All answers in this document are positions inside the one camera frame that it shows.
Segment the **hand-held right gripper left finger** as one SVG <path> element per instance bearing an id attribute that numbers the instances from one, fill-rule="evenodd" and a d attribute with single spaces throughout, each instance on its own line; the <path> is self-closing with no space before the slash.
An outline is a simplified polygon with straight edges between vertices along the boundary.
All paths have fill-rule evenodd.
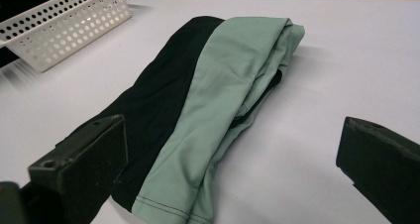
<path id="1" fill-rule="evenodd" d="M 127 161 L 122 115 L 83 125 L 28 167 L 30 223 L 90 224 Z"/>

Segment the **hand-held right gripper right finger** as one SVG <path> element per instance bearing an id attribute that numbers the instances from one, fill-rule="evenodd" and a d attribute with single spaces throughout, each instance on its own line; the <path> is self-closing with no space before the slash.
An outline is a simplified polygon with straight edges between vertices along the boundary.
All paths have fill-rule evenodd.
<path id="1" fill-rule="evenodd" d="M 336 166 L 391 224 L 420 224 L 420 145 L 348 117 Z"/>

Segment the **white perforated plastic basket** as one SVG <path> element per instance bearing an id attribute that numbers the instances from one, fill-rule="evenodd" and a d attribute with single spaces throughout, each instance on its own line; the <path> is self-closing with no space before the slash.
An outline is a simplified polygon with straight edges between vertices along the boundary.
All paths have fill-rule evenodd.
<path id="1" fill-rule="evenodd" d="M 0 49 L 44 72 L 130 17 L 126 0 L 50 0 L 1 22 Z"/>

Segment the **green and black garment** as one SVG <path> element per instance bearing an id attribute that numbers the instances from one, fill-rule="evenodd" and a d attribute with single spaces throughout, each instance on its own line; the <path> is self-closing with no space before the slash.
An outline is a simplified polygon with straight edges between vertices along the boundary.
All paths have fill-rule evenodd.
<path id="1" fill-rule="evenodd" d="M 213 224 L 217 165 L 254 122 L 304 37 L 288 18 L 195 17 L 100 112 L 125 118 L 112 198 L 147 224 Z"/>

